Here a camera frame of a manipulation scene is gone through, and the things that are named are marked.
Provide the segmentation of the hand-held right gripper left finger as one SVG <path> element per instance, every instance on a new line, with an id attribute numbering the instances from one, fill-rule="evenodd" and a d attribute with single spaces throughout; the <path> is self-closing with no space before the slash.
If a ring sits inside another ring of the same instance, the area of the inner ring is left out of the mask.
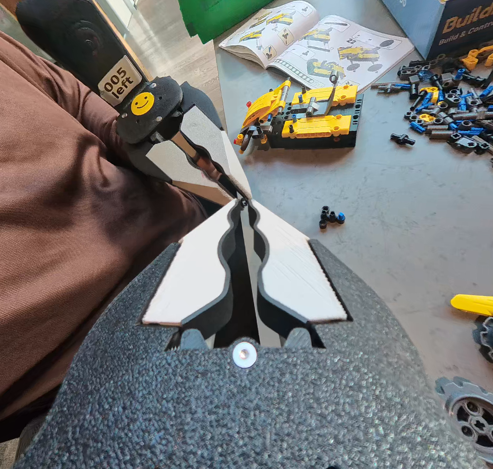
<path id="1" fill-rule="evenodd" d="M 143 324 L 196 329 L 214 336 L 232 316 L 228 260 L 242 211 L 233 200 L 184 236 L 143 315 Z"/>

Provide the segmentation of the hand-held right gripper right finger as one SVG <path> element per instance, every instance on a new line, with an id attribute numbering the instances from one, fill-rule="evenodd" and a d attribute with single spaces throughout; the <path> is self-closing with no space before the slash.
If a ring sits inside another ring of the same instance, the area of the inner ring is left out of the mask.
<path id="1" fill-rule="evenodd" d="M 255 200 L 249 202 L 261 321 L 287 338 L 295 328 L 314 334 L 314 326 L 346 322 L 348 312 L 336 293 L 310 239 Z"/>

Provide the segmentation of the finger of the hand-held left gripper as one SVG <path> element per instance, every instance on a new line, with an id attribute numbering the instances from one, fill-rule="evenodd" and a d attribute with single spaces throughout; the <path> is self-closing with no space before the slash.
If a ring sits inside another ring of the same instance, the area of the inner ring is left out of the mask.
<path id="1" fill-rule="evenodd" d="M 231 142 L 225 133 L 200 109 L 189 109 L 182 119 L 182 135 L 195 150 L 207 153 L 219 165 L 235 189 L 247 199 L 252 198 L 250 184 Z"/>
<path id="2" fill-rule="evenodd" d="M 194 165 L 186 153 L 172 141 L 154 144 L 146 158 L 161 170 L 174 186 L 220 206 L 231 202 L 231 194 Z"/>

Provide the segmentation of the yellow toy vehicle model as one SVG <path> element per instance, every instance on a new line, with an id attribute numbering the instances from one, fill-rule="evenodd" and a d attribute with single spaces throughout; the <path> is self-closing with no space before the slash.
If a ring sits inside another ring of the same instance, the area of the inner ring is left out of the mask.
<path id="1" fill-rule="evenodd" d="M 247 103 L 247 113 L 233 144 L 243 154 L 249 148 L 336 149 L 354 148 L 361 119 L 363 94 L 357 86 L 338 85 L 306 89 L 288 101 L 291 80 Z"/>

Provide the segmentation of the pile of small building parts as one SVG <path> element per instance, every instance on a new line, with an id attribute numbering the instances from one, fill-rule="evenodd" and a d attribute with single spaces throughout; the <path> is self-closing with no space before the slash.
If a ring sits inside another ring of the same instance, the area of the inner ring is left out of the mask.
<path id="1" fill-rule="evenodd" d="M 492 153 L 492 41 L 462 56 L 410 61 L 397 76 L 371 89 L 408 94 L 403 119 L 411 131 L 463 154 Z"/>

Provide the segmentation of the grey desk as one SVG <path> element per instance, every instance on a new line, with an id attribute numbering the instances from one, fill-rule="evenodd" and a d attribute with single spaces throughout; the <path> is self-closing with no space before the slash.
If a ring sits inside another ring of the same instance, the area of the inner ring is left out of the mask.
<path id="1" fill-rule="evenodd" d="M 411 131 L 409 96 L 366 89 L 354 149 L 246 152 L 252 195 L 316 238 L 382 298 L 434 388 L 459 376 L 492 392 L 492 363 L 457 294 L 492 296 L 492 154 L 463 154 Z M 391 133 L 407 134 L 400 146 Z M 343 225 L 318 223 L 323 206 Z"/>

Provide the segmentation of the instruction booklet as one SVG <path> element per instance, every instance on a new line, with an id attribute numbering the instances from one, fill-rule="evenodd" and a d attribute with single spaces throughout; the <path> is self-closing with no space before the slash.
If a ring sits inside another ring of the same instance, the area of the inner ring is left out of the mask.
<path id="1" fill-rule="evenodd" d="M 359 93 L 414 50 L 407 38 L 337 15 L 321 18 L 305 1 L 259 10 L 219 47 L 310 89 L 330 86 L 337 73 L 338 85 L 357 86 Z"/>

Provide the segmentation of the yellow curved panel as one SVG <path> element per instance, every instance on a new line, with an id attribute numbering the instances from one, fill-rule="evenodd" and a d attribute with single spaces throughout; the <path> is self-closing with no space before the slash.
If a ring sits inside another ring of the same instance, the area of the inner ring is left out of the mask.
<path id="1" fill-rule="evenodd" d="M 492 317 L 492 296 L 458 294 L 451 300 L 451 306 L 481 316 Z"/>

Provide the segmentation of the group of grey toothed wheels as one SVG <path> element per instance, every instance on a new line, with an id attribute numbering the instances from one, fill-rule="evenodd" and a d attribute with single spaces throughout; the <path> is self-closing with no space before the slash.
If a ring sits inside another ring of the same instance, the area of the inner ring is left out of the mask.
<path id="1" fill-rule="evenodd" d="M 437 379 L 435 391 L 458 433 L 492 464 L 492 392 L 458 376 Z"/>

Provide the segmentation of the blue cardboard box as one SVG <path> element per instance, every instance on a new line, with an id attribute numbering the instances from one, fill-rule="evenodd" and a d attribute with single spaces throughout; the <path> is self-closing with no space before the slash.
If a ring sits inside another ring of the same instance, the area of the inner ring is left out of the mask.
<path id="1" fill-rule="evenodd" d="M 492 0 L 381 0 L 425 59 L 492 41 Z"/>

